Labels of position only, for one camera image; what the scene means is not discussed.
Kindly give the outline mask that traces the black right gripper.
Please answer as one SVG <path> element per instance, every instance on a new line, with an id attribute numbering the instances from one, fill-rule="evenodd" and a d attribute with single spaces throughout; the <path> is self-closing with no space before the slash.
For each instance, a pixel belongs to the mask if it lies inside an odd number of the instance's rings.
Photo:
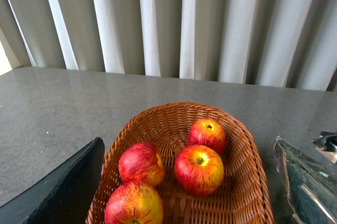
<path id="1" fill-rule="evenodd" d="M 333 164 L 336 164 L 336 133 L 322 131 L 317 139 L 312 140 L 317 151 Z"/>

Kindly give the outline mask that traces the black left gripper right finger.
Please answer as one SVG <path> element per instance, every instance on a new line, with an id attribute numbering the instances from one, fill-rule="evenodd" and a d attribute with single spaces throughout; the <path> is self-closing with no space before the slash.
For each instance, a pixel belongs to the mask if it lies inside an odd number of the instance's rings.
<path id="1" fill-rule="evenodd" d="M 276 169 L 297 223 L 336 223 L 336 151 L 325 151 L 331 136 L 312 141 L 330 162 L 323 165 L 280 136 L 274 145 Z"/>

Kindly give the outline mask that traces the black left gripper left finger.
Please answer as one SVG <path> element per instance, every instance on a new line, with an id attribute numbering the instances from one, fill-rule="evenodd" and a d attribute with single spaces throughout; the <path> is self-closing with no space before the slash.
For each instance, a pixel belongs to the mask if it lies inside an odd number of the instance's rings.
<path id="1" fill-rule="evenodd" d="M 98 188 L 105 146 L 100 137 L 1 206 L 1 223 L 85 223 Z"/>

